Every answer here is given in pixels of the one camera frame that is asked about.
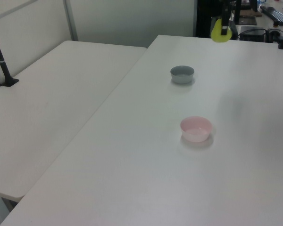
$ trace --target bowl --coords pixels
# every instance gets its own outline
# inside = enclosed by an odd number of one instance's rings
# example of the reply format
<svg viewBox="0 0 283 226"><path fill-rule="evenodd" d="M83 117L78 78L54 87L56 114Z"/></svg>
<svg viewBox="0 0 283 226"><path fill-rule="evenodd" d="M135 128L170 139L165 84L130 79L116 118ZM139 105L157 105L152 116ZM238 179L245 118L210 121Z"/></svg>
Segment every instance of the bowl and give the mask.
<svg viewBox="0 0 283 226"><path fill-rule="evenodd" d="M209 120L199 116L185 118L180 127L183 137L190 142L205 141L213 128Z"/></svg>
<svg viewBox="0 0 283 226"><path fill-rule="evenodd" d="M192 81L194 69L189 66L176 66L171 69L172 80L178 84L186 84Z"/></svg>

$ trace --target white wall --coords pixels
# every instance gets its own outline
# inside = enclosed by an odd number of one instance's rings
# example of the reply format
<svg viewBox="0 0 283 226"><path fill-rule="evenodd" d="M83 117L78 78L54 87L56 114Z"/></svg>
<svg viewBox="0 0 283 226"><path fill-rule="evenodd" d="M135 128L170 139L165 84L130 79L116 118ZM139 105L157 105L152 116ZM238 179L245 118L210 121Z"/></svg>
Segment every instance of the white wall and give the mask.
<svg viewBox="0 0 283 226"><path fill-rule="evenodd" d="M0 48L12 76L65 40L71 38L63 0L37 0L0 18Z"/></svg>
<svg viewBox="0 0 283 226"><path fill-rule="evenodd" d="M197 0L68 0L79 41L148 47L159 35L192 36Z"/></svg>

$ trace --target desk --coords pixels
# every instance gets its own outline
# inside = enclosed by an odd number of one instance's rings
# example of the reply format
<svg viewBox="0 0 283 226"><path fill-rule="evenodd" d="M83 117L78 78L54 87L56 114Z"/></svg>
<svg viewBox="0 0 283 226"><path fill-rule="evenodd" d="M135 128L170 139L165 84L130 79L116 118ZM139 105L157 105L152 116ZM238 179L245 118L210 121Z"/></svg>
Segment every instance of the desk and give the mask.
<svg viewBox="0 0 283 226"><path fill-rule="evenodd" d="M264 4L267 7L274 7L277 11L283 14L283 0L275 1L275 0L267 0ZM273 27L273 20L262 13L262 17L256 17L257 25L237 25L238 33L240 33L241 26L254 26L254 27L263 27L265 29L269 29Z"/></svg>
<svg viewBox="0 0 283 226"><path fill-rule="evenodd" d="M192 84L171 82L176 65ZM206 142L181 138L191 115L213 123ZM11 225L283 226L283 50L158 36Z"/></svg>
<svg viewBox="0 0 283 226"><path fill-rule="evenodd" d="M19 201L144 53L66 41L0 87L0 196Z"/></svg>

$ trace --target keyboard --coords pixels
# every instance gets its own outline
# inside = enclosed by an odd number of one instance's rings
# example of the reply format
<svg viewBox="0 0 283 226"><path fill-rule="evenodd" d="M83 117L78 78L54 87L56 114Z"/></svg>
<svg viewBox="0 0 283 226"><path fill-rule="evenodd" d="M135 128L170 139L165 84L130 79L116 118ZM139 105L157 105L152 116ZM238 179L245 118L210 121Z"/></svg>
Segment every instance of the keyboard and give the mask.
<svg viewBox="0 0 283 226"><path fill-rule="evenodd" d="M283 25L283 14L277 11L274 7L260 6L260 9L262 9L262 13L267 15L273 21L278 20L279 25Z"/></svg>

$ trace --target gray bowl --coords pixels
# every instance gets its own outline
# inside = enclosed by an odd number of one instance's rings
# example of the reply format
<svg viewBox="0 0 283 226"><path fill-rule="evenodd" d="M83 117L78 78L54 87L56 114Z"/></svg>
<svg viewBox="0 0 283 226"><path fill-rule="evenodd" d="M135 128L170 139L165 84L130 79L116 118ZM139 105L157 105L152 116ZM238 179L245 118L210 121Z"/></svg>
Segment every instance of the gray bowl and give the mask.
<svg viewBox="0 0 283 226"><path fill-rule="evenodd" d="M194 69L189 66L176 66L171 69L172 80L178 84L186 84L192 81Z"/></svg>

